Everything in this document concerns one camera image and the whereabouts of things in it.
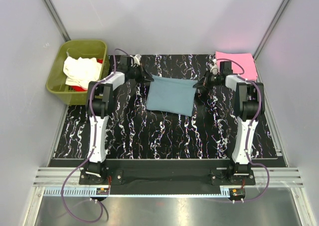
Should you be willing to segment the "blue-grey t shirt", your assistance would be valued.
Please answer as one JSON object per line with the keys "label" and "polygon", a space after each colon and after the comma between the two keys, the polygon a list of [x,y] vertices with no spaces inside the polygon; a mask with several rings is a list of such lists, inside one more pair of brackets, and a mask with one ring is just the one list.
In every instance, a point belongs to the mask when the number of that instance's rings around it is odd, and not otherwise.
{"label": "blue-grey t shirt", "polygon": [[197,81],[153,76],[146,101],[149,111],[163,111],[191,117]]}

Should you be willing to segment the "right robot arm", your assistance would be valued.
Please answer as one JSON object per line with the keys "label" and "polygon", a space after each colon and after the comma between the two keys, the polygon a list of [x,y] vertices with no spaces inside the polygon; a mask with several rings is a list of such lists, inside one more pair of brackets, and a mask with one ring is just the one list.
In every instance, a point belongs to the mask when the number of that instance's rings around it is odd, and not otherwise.
{"label": "right robot arm", "polygon": [[206,90],[223,85],[235,92],[233,106],[234,115],[237,118],[235,148],[227,168],[213,170],[212,177],[223,183],[242,186],[246,182],[255,184],[252,166],[265,169],[266,175],[269,175],[269,170],[264,164],[254,163],[251,159],[254,134],[265,112],[264,84],[243,77],[244,73],[244,67],[234,60],[214,59],[210,69],[193,85],[193,88]]}

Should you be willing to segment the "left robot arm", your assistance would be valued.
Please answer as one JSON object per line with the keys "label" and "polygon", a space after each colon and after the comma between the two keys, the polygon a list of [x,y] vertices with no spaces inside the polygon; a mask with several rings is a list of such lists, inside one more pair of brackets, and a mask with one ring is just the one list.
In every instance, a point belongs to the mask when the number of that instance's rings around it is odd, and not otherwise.
{"label": "left robot arm", "polygon": [[122,55],[110,75],[91,81],[87,96],[87,115],[90,123],[90,141],[87,159],[81,164],[81,180],[102,184],[110,177],[106,169],[106,127],[115,108],[114,90],[130,79],[149,83],[154,79],[141,64],[142,56]]}

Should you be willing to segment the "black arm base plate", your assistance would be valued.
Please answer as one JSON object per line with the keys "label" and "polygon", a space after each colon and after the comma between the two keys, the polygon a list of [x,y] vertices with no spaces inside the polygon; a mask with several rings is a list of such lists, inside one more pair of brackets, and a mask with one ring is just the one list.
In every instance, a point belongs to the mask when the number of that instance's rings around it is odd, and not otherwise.
{"label": "black arm base plate", "polygon": [[100,184],[81,180],[81,185],[106,185],[121,192],[213,193],[220,186],[241,187],[213,179],[213,170],[225,170],[229,159],[110,160],[109,180]]}

